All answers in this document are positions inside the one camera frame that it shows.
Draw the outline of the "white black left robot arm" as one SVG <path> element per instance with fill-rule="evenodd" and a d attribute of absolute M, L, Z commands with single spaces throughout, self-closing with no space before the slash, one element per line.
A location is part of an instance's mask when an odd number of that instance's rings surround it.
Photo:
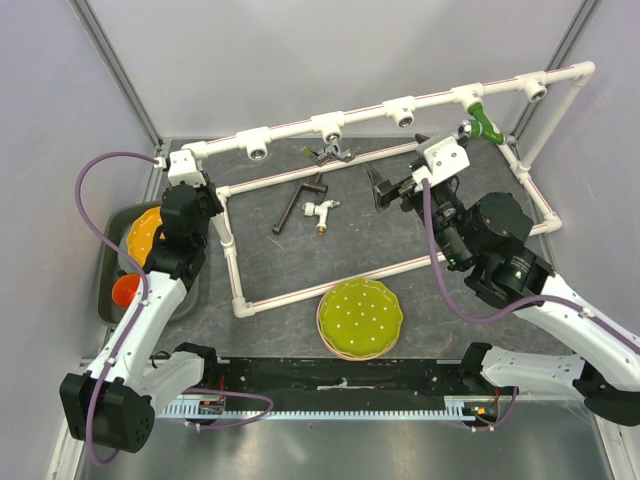
<path fill-rule="evenodd" d="M 59 393 L 71 436 L 135 453 L 158 413 L 192 387 L 208 393 L 219 369 L 207 347 L 187 346 L 148 372 L 147 362 L 170 317 L 188 295 L 206 260 L 208 226 L 223 212 L 209 185 L 168 188 L 162 223 L 140 284 L 113 336 L 83 374 L 67 374 Z"/>

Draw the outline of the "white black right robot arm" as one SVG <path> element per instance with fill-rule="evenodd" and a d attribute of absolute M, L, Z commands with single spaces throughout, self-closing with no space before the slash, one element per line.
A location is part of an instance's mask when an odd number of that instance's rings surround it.
<path fill-rule="evenodd" d="M 431 186 L 413 177 L 391 183 L 373 167 L 366 172 L 376 209 L 400 200 L 403 210 L 415 211 L 424 223 L 430 255 L 442 254 L 449 270 L 466 273 L 465 285 L 495 310 L 473 317 L 441 284 L 443 299 L 459 318 L 487 324 L 513 314 L 571 351 L 527 354 L 474 342 L 457 371 L 465 391 L 477 394 L 495 387 L 574 396 L 610 422 L 638 426 L 638 335 L 584 300 L 526 247 L 533 221 L 511 194 L 491 192 L 465 207 L 457 196 L 457 177 Z"/>

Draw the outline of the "white PVC pipe frame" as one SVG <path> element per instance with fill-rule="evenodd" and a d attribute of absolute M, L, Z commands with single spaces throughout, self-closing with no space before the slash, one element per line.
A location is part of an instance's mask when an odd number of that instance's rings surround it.
<path fill-rule="evenodd" d="M 542 223 L 535 224 L 532 227 L 531 233 L 529 234 L 531 237 L 558 231 L 562 227 L 562 221 L 535 185 L 531 175 L 529 174 L 530 167 L 542 147 L 546 144 L 549 137 L 558 126 L 560 120 L 564 117 L 580 89 L 589 82 L 595 70 L 596 65 L 594 62 L 585 61 L 553 71 L 531 72 L 518 75 L 510 79 L 484 84 L 468 84 L 455 87 L 444 92 L 431 93 L 418 97 L 406 96 L 387 100 L 379 105 L 355 109 L 348 112 L 329 112 L 288 124 L 254 128 L 237 132 L 236 134 L 225 138 L 187 143 L 179 150 L 190 150 L 193 155 L 201 161 L 201 164 L 205 159 L 213 155 L 232 150 L 246 150 L 248 158 L 253 161 L 260 161 L 266 158 L 268 154 L 268 144 L 276 140 L 307 134 L 317 134 L 320 135 L 322 140 L 325 142 L 325 138 L 331 133 L 339 133 L 342 136 L 342 128 L 347 125 L 378 118 L 392 118 L 399 128 L 405 128 L 415 120 L 413 114 L 416 110 L 439 105 L 455 104 L 461 105 L 465 112 L 467 112 L 467 109 L 471 104 L 476 102 L 481 102 L 483 104 L 482 98 L 484 96 L 512 91 L 524 93 L 530 102 L 535 103 L 546 95 L 546 87 L 548 85 L 562 81 L 571 81 L 572 85 L 569 88 L 568 93 L 556 108 L 551 120 L 549 120 L 549 123 L 544 127 L 538 140 L 536 140 L 537 143 L 534 146 L 535 148 L 527 154 L 525 160 L 519 160 L 513 153 L 509 146 L 509 136 L 504 134 L 507 137 L 507 143 L 497 145 L 498 150 L 509 164 L 514 177 L 525 189 L 529 198 L 534 203 L 535 208 L 538 210 L 538 213 L 543 218 Z M 356 155 L 349 163 L 330 161 L 324 166 L 306 167 L 270 177 L 251 180 L 241 184 L 217 187 L 216 194 L 221 200 L 223 207 L 226 207 L 228 200 L 234 195 L 240 195 L 289 181 L 303 179 L 319 173 L 343 170 L 345 168 L 407 154 L 412 152 L 416 145 L 416 142 L 413 141 L 389 147 L 387 149 Z M 275 308 L 284 307 L 286 305 L 324 295 L 338 282 L 355 278 L 349 277 L 341 280 L 335 280 L 295 292 L 289 292 L 270 299 L 260 300 L 255 303 L 249 302 L 246 300 L 242 289 L 240 270 L 237 261 L 237 246 L 232 233 L 229 214 L 224 213 L 223 220 L 224 227 L 220 226 L 222 225 L 220 223 L 221 221 L 218 221 L 218 223 L 214 222 L 214 224 L 217 225 L 216 229 L 219 235 L 221 235 L 220 244 L 222 245 L 224 257 L 226 259 L 231 285 L 231 305 L 236 318 L 247 318 L 254 316 L 256 313 L 273 310 Z M 432 263 L 431 260 L 432 258 L 430 256 L 419 257 L 379 268 L 377 270 L 372 270 L 361 274 L 361 276 L 372 280 L 383 279 L 426 267 Z"/>

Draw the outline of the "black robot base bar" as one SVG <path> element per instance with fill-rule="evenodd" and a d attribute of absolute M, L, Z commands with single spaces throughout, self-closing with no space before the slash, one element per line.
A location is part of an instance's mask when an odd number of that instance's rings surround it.
<path fill-rule="evenodd" d="M 382 391 L 411 391 L 423 395 L 497 396 L 518 389 L 497 386 L 479 372 L 479 354 L 487 346 L 474 344 L 470 359 L 435 360 L 378 358 L 347 361 L 339 358 L 219 357 L 205 360 L 201 388 L 266 394 L 269 389 L 316 391 L 320 387 L 371 387 Z"/>

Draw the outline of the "chrome metal faucet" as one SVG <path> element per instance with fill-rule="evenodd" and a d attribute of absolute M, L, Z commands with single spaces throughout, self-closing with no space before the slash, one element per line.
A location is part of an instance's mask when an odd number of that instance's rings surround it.
<path fill-rule="evenodd" d="M 323 166 L 330 161 L 349 163 L 354 159 L 354 155 L 350 150 L 343 150 L 340 147 L 340 139 L 341 135 L 339 133 L 331 133 L 325 138 L 325 147 L 320 150 L 305 147 L 302 153 L 317 166 Z"/>

